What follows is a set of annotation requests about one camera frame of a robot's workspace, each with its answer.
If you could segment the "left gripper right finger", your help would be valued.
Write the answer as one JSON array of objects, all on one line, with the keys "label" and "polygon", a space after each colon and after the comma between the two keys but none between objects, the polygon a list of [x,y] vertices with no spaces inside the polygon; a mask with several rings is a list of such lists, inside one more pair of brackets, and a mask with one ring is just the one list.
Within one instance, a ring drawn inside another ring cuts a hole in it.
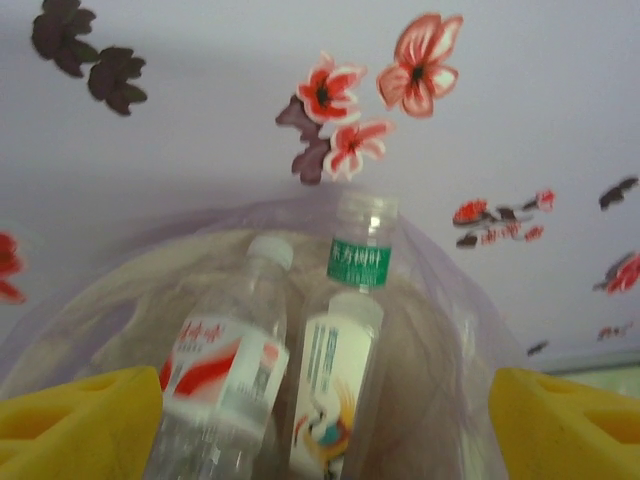
[{"label": "left gripper right finger", "polygon": [[496,371],[489,414],[511,479],[637,479],[639,400],[520,368]]}]

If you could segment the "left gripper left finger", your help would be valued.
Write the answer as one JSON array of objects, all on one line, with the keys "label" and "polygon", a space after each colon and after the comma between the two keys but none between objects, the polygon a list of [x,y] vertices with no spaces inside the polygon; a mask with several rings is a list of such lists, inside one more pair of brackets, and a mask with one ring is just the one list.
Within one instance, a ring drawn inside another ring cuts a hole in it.
[{"label": "left gripper left finger", "polygon": [[140,479],[162,416],[152,367],[1,402],[3,479]]}]

